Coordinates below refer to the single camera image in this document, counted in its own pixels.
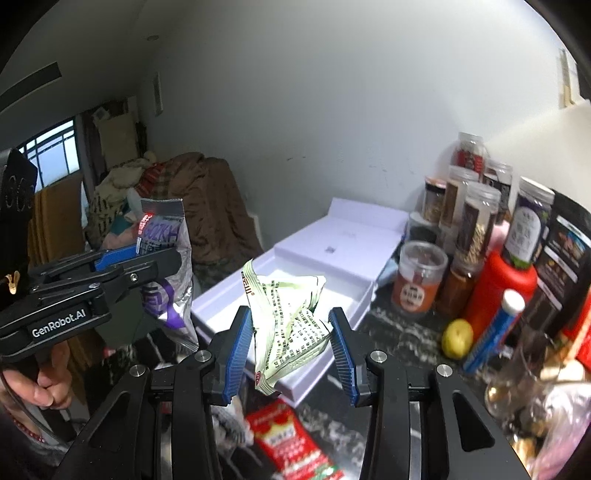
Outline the person's left hand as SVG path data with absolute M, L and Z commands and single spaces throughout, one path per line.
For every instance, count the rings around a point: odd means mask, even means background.
M 14 369 L 6 370 L 4 377 L 22 400 L 38 407 L 62 410 L 68 408 L 72 401 L 69 357 L 68 343 L 61 342 L 52 347 L 50 361 L 40 367 L 36 380 Z

